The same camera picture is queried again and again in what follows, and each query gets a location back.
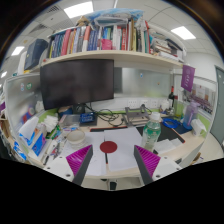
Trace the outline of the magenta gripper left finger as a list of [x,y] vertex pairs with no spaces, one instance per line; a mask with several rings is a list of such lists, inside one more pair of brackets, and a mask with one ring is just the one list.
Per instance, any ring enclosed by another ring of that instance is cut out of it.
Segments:
[[92,156],[93,146],[88,145],[66,157],[68,165],[74,175],[74,178],[72,180],[74,184],[82,184]]

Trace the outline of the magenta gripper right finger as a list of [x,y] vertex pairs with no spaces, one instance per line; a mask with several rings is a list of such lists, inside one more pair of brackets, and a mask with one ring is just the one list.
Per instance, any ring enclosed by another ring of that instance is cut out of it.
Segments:
[[160,162],[160,157],[137,145],[134,146],[134,157],[140,170],[143,183],[145,185],[152,183],[152,177]]

